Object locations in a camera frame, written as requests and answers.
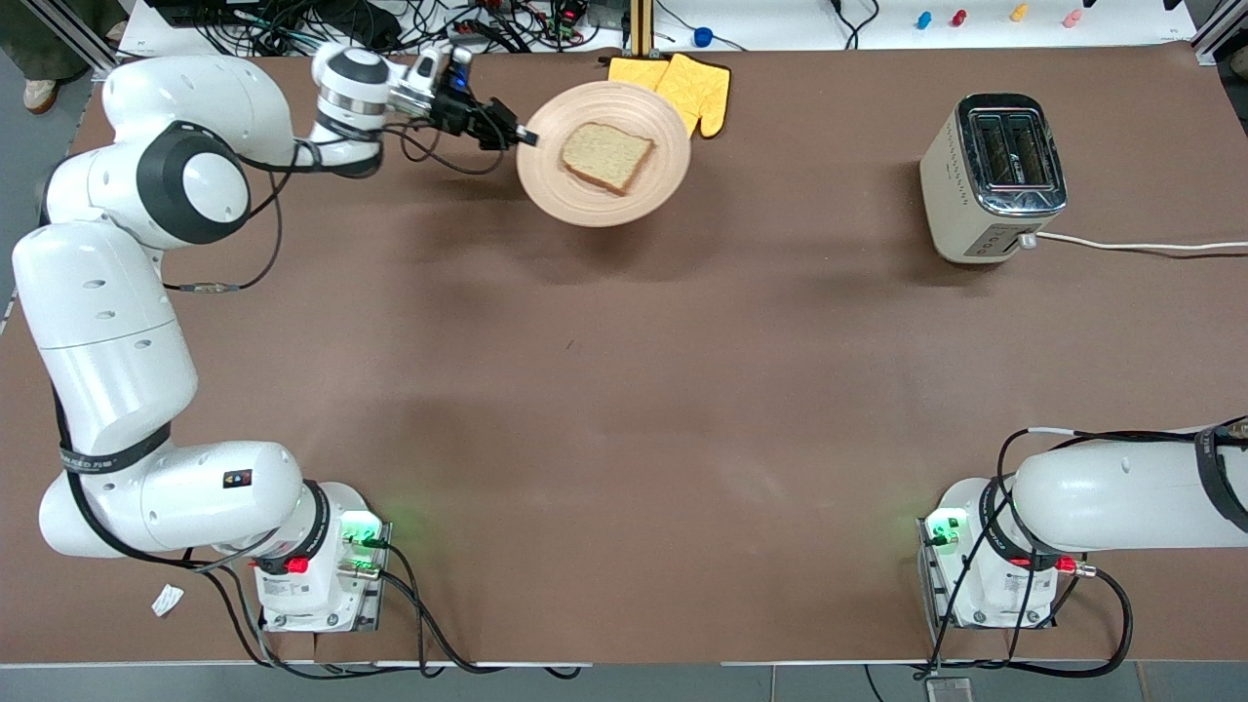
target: wooden plate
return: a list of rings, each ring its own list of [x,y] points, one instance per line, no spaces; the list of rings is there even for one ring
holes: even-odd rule
[[[614,195],[573,175],[559,159],[564,141],[585,122],[654,140],[654,151],[628,195]],[[659,209],[689,170],[689,135],[663,96],[628,82],[578,85],[542,106],[525,125],[538,145],[522,147],[517,169],[525,192],[552,217],[588,227],[615,226]]]

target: toaster label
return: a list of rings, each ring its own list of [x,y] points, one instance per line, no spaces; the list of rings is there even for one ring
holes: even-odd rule
[[[1038,224],[1003,224],[990,225],[983,230],[980,239],[975,240],[966,250],[967,256],[982,256],[986,259],[1005,256],[1018,245],[1018,237],[1025,234],[1040,231]]]

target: brown table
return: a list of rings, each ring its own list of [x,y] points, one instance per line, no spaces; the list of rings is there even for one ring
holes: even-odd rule
[[[1053,124],[1071,191],[1057,231],[1243,239],[1248,142],[1188,47],[714,59],[734,71],[728,126],[630,226],[552,221],[510,157],[466,177],[391,149],[364,182],[296,177],[272,275],[177,300],[201,390],[175,438],[281,441],[310,477],[359,488],[475,660],[919,660],[914,520],[990,475],[1010,431],[1244,410],[1242,260],[1045,244],[968,270],[936,256],[924,222],[919,157],[962,95],[1002,90]],[[261,65],[306,129],[307,62]],[[604,77],[585,55],[474,71],[478,95],[522,116]],[[92,102],[76,149],[110,134]],[[267,212],[170,256],[166,277],[245,280],[271,244]],[[20,311],[0,357],[0,660],[241,657],[206,583],[41,543],[56,437]],[[1248,553],[1094,562],[1133,598],[1132,657],[1248,660]],[[188,595],[157,621],[166,580]],[[1022,656],[1108,655],[1107,588],[1068,607]],[[413,660],[411,622],[396,600],[382,632],[318,637],[314,655]],[[946,652],[1000,656],[1005,638]],[[306,656],[307,637],[287,645]]]

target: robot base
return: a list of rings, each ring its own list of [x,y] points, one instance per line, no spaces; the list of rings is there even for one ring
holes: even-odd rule
[[[391,525],[381,525],[364,498],[339,482],[322,482],[329,501],[324,542],[308,558],[303,573],[268,575],[256,568],[256,591],[263,610],[265,631],[328,633],[376,631],[381,615],[382,581],[341,567],[361,560],[373,572],[386,567],[388,551],[362,548],[348,541],[366,515],[374,526],[372,537],[389,540]]]
[[[987,478],[960,481],[945,492],[936,511],[919,520],[919,580],[930,627],[940,626],[948,610],[948,596],[962,577],[963,560],[983,531],[978,508],[980,496],[987,486]],[[950,542],[932,543],[941,535]],[[967,580],[953,602],[950,625],[960,628],[1013,628],[1027,591],[1027,570],[1010,563],[985,542],[976,551],[966,575]],[[1037,571],[1032,576],[1023,628],[1050,626],[1048,612],[1056,590],[1056,570]]]

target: yellow oven mitt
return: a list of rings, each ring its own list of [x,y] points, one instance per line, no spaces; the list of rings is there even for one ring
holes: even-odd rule
[[[731,77],[728,69],[695,61],[684,54],[676,54],[671,61],[613,59],[607,74],[608,80],[631,82],[663,95],[680,114],[689,136],[701,121],[701,135],[708,139],[724,129]]]

